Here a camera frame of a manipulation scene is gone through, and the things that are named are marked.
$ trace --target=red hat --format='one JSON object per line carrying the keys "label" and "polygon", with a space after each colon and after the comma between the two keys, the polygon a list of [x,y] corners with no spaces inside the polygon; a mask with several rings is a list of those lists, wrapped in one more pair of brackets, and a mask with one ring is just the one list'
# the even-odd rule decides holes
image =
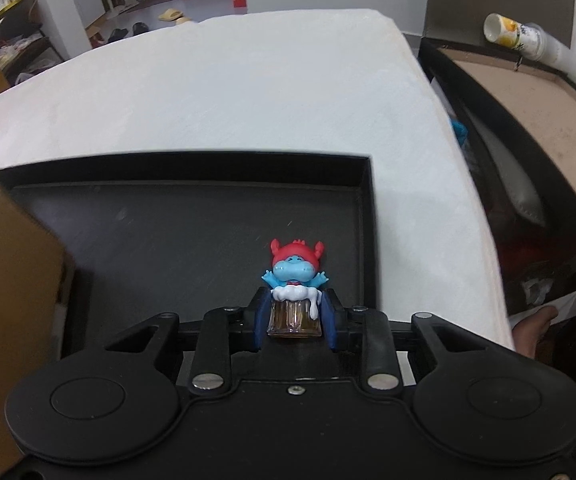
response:
{"label": "red hat", "polygon": [[273,267],[277,262],[286,260],[291,256],[301,256],[315,267],[315,272],[319,272],[319,258],[324,253],[324,245],[321,242],[315,244],[315,250],[310,249],[304,240],[295,240],[292,244],[284,245],[275,238],[270,242],[270,250],[273,252]]}

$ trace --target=black tray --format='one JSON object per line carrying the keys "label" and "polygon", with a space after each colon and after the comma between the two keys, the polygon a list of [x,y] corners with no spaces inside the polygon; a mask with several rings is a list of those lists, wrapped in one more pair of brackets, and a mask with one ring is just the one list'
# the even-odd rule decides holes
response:
{"label": "black tray", "polygon": [[245,305],[269,243],[325,244],[341,303],[376,306],[370,160],[302,153],[126,153],[0,171],[75,259],[64,354],[159,312]]}

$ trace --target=metal screw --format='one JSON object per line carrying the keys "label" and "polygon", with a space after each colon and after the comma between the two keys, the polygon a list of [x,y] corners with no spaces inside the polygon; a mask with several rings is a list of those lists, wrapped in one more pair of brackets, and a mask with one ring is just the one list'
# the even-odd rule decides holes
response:
{"label": "metal screw", "polygon": [[214,390],[223,384],[223,377],[217,374],[199,374],[193,379],[193,386],[199,390]]}
{"label": "metal screw", "polygon": [[375,390],[392,390],[399,386],[399,379],[390,374],[374,374],[368,377],[368,386]]}
{"label": "metal screw", "polygon": [[298,384],[293,384],[292,386],[288,386],[288,393],[290,395],[303,395],[306,393],[306,389]]}

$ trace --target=black shoe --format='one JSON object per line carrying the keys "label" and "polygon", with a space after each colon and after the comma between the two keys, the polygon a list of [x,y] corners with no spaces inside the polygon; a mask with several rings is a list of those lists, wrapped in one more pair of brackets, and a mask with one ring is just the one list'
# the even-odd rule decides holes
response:
{"label": "black shoe", "polygon": [[126,36],[128,36],[128,29],[127,28],[115,28],[110,33],[110,37],[108,38],[108,43],[113,43],[113,41],[122,40]]}
{"label": "black shoe", "polygon": [[137,22],[132,25],[132,35],[136,36],[138,34],[143,34],[144,32],[150,32],[148,25],[143,22]]}

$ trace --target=slipper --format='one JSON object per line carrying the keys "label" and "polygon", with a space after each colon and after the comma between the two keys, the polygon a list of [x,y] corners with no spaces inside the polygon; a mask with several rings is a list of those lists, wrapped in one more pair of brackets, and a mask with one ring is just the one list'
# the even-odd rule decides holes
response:
{"label": "slipper", "polygon": [[144,32],[149,32],[150,29],[148,28],[148,25],[146,25],[143,22],[137,22],[134,25],[132,25],[132,35],[133,36],[138,36],[139,34],[143,34]]}
{"label": "slipper", "polygon": [[126,36],[128,36],[128,29],[127,28],[115,28],[110,33],[110,37],[108,38],[108,43],[114,43],[115,41],[122,40]]}
{"label": "slipper", "polygon": [[168,9],[163,14],[159,15],[159,20],[162,22],[174,22],[177,18],[183,17],[183,12],[177,9]]}

